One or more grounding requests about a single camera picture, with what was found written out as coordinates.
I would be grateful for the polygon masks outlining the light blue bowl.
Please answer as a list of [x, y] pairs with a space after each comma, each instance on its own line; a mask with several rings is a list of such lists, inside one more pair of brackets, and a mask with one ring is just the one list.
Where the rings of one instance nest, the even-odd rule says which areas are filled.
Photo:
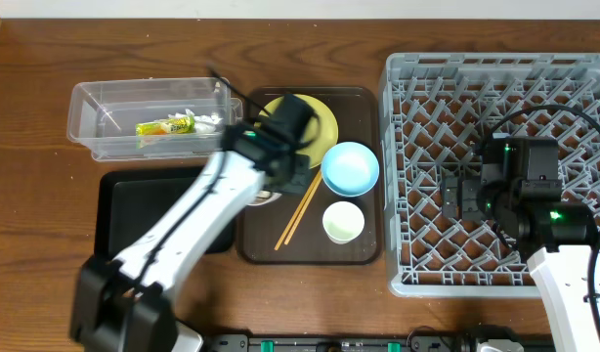
[[378, 181], [380, 166], [377, 156], [367, 146], [343, 142], [330, 148], [321, 162], [321, 175], [326, 186], [345, 198], [356, 198], [371, 191]]

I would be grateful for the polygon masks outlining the white tissue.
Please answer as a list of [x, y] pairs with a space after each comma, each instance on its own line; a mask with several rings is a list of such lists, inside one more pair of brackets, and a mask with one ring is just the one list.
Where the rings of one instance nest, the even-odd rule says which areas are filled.
[[216, 132], [218, 126], [223, 122], [222, 117], [217, 112], [207, 115], [196, 115], [192, 110], [185, 109], [184, 113], [176, 112], [169, 114], [170, 119], [181, 119], [189, 122], [186, 133], [209, 134]]

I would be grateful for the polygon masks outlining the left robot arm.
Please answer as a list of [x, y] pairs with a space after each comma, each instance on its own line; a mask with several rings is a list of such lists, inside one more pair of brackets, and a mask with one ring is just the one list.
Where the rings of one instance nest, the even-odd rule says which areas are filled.
[[203, 337], [174, 306], [208, 247], [268, 181], [304, 170], [307, 126], [267, 119], [227, 127], [192, 185], [144, 235], [104, 260], [92, 255], [76, 283], [69, 336], [88, 351], [199, 351]]

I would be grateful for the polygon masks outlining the green orange snack wrapper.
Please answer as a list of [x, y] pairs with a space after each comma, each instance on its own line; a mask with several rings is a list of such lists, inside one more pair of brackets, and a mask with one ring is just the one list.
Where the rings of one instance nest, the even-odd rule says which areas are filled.
[[139, 123], [135, 131], [137, 136], [186, 134], [193, 132], [194, 125], [192, 117], [173, 117]]

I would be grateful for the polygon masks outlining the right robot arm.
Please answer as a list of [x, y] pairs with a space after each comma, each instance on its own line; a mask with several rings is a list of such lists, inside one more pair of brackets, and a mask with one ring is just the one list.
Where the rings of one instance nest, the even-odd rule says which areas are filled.
[[448, 177], [441, 193], [446, 216], [490, 222], [526, 261], [557, 350], [600, 351], [600, 224], [588, 205], [564, 201], [548, 171]]

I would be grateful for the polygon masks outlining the white pink bowl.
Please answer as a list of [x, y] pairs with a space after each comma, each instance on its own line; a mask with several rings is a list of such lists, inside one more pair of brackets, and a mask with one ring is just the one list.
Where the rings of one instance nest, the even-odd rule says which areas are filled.
[[280, 197], [281, 197], [280, 193], [263, 190], [258, 193], [255, 200], [253, 200], [251, 203], [249, 203], [249, 206], [265, 205], [265, 204], [268, 204], [270, 202], [273, 202], [273, 201], [279, 199]]

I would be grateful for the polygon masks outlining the white cup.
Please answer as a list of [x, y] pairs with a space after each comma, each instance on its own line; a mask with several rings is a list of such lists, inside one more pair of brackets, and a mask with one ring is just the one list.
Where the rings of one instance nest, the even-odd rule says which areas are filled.
[[364, 214], [351, 202], [337, 201], [323, 213], [322, 226], [332, 242], [345, 244], [362, 233]]

